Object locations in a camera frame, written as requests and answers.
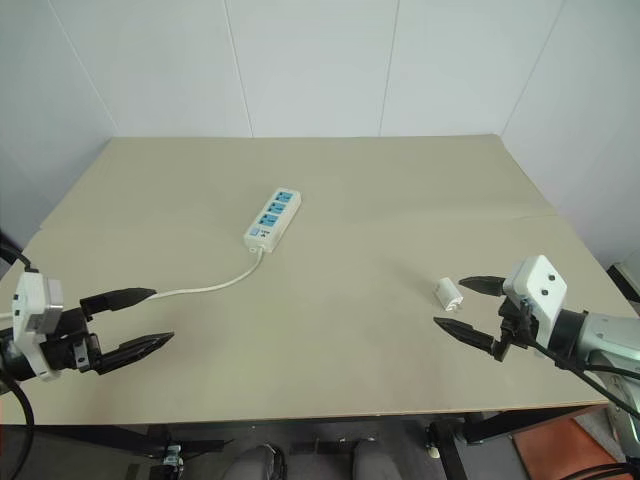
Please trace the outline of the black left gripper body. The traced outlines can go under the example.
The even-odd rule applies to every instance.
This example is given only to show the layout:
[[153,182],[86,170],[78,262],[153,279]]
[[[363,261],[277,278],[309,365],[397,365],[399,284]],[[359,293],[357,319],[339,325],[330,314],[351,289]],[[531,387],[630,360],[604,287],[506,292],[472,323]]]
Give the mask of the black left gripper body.
[[41,344],[48,365],[54,370],[73,369],[80,372],[99,371],[101,347],[98,337],[91,333],[81,307],[64,311],[52,333]]

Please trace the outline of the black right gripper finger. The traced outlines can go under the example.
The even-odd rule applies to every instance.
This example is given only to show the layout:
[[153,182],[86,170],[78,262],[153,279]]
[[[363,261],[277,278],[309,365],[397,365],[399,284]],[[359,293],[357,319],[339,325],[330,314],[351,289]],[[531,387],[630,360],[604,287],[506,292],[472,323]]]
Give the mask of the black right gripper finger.
[[434,317],[433,320],[456,340],[489,354],[495,360],[503,360],[508,351],[493,336],[476,330],[470,324],[443,317]]
[[505,296],[505,281],[503,277],[484,275],[460,279],[458,284],[483,295],[502,297]]

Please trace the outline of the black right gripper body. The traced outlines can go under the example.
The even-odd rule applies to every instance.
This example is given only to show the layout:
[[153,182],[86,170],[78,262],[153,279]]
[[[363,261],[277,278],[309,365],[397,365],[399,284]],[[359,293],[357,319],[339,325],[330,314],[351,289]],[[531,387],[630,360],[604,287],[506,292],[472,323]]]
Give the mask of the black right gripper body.
[[502,318],[500,343],[506,347],[515,345],[523,349],[536,344],[539,322],[527,300],[514,302],[506,298],[498,311]]

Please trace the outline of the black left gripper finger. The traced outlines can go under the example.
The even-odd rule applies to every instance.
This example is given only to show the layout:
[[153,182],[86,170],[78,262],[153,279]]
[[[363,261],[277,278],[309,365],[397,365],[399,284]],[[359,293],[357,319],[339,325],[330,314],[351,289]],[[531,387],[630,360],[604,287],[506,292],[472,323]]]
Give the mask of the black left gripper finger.
[[173,332],[164,332],[144,335],[120,344],[116,350],[99,355],[96,361],[96,372],[104,375],[140,361],[162,348],[173,337]]
[[154,289],[134,287],[112,290],[80,300],[80,308],[87,321],[95,314],[118,311],[135,306],[156,294]]

